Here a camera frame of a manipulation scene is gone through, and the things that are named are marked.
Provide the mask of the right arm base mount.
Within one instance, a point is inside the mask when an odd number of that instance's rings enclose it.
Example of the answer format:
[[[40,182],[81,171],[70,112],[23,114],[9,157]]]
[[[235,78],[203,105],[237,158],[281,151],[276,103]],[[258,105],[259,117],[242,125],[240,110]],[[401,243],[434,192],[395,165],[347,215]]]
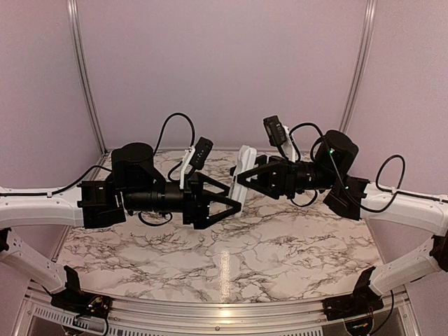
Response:
[[[369,314],[384,308],[382,297],[369,287],[374,270],[375,267],[370,267],[360,274],[352,293],[323,300],[323,312],[328,321]]]

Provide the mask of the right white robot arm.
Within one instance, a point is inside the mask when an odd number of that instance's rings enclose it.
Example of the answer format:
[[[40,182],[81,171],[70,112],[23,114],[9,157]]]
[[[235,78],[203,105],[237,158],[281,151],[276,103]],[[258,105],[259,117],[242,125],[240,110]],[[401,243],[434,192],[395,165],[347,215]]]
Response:
[[[293,199],[306,190],[326,191],[324,204],[340,217],[379,220],[432,233],[420,247],[380,267],[363,271],[346,303],[355,314],[365,311],[375,297],[428,274],[447,270],[447,196],[439,197],[387,188],[347,174],[358,147],[350,138],[329,130],[316,141],[311,161],[284,157],[239,157],[231,168],[232,186],[256,190],[273,199]]]

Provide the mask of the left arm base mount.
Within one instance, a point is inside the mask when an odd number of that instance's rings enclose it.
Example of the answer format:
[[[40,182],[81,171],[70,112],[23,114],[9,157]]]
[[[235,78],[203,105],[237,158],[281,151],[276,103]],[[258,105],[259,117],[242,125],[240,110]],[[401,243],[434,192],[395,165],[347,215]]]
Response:
[[[64,266],[64,271],[66,280],[63,290],[58,293],[50,293],[51,305],[80,316],[107,319],[112,299],[107,295],[82,290],[78,273],[69,266]]]

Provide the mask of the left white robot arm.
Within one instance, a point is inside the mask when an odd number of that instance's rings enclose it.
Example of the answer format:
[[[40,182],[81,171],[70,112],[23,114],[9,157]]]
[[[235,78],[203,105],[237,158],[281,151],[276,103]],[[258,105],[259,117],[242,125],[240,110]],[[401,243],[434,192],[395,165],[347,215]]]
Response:
[[[75,182],[55,191],[1,190],[1,261],[23,272],[75,312],[88,306],[76,271],[58,265],[26,245],[13,231],[21,225],[109,228],[138,212],[180,213],[183,224],[204,230],[238,213],[230,189],[202,173],[168,182],[155,168],[153,148],[129,143],[113,150],[103,181]]]

